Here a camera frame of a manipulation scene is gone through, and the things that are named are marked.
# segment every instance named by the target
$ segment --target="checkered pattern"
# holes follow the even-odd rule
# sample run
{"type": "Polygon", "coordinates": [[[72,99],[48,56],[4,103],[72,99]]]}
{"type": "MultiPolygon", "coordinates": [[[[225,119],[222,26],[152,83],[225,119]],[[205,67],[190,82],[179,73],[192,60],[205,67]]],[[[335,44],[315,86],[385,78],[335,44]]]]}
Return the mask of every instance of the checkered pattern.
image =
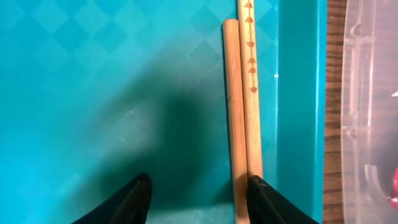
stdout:
{"type": "MultiPolygon", "coordinates": [[[[91,210],[131,178],[123,159],[167,142],[155,101],[178,93],[205,105],[201,147],[214,159],[194,180],[199,207],[153,211],[149,223],[232,223],[231,195],[207,205],[230,179],[221,24],[233,17],[235,0],[0,1],[2,221],[70,223],[91,210]],[[109,189],[91,185],[109,172],[109,189]]],[[[256,19],[265,168],[275,170],[277,0],[257,0],[256,19]]]]}

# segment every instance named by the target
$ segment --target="wooden table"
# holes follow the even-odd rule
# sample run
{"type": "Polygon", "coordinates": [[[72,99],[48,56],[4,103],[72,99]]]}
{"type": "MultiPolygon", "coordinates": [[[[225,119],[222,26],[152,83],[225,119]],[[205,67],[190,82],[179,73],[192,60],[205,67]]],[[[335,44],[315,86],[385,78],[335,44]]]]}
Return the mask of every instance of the wooden table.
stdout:
{"type": "Polygon", "coordinates": [[[328,0],[324,223],[344,223],[341,189],[340,113],[346,5],[347,0],[328,0]]]}

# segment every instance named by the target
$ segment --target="clear plastic container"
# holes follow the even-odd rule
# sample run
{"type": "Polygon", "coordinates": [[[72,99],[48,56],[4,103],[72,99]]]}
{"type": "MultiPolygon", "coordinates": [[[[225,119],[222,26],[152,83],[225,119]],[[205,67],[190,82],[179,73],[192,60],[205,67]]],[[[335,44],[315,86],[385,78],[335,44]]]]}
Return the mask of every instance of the clear plastic container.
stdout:
{"type": "Polygon", "coordinates": [[[343,60],[345,223],[398,223],[398,1],[348,1],[343,60]]]}

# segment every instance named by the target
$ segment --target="teal tray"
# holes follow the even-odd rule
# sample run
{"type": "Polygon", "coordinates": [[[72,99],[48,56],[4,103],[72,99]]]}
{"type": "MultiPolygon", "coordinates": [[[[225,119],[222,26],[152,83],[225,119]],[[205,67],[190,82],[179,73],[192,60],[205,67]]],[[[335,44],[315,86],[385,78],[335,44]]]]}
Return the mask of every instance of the teal tray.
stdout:
{"type": "MultiPolygon", "coordinates": [[[[264,178],[322,220],[326,0],[256,0],[264,178]]],[[[148,223],[232,223],[235,0],[1,0],[3,223],[70,223],[140,172],[148,223]]]]}

